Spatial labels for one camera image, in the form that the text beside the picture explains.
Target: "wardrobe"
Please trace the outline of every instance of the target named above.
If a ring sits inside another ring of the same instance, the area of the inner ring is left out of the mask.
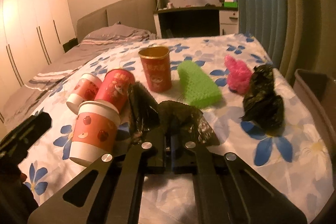
[[[0,111],[74,37],[68,0],[0,0]]]

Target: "headboard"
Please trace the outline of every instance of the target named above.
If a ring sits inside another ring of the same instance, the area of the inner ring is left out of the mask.
[[[163,8],[163,0],[159,2],[159,8]],[[121,0],[94,11],[78,20],[78,42],[90,32],[112,26],[118,21],[123,25],[156,33],[153,12],[157,4],[158,0]]]

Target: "metal screw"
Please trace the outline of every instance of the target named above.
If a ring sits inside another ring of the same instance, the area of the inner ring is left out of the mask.
[[[196,144],[194,142],[187,142],[185,143],[186,148],[195,148]]]
[[[141,147],[142,147],[143,149],[150,149],[150,148],[152,148],[152,144],[151,144],[150,142],[144,142],[144,143],[141,145]]]
[[[237,155],[235,153],[227,153],[225,157],[227,160],[234,161],[237,158]]]
[[[101,160],[104,162],[109,162],[113,159],[113,156],[111,154],[105,154],[101,157]]]

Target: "green sponge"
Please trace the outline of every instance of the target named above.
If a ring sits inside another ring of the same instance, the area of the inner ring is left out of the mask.
[[[205,108],[221,100],[219,87],[194,62],[186,60],[177,67],[184,97],[189,105]]]

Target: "gray trash bin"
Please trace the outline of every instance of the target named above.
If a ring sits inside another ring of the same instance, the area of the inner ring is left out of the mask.
[[[310,111],[330,157],[336,155],[336,80],[322,73],[298,69],[294,91]]]

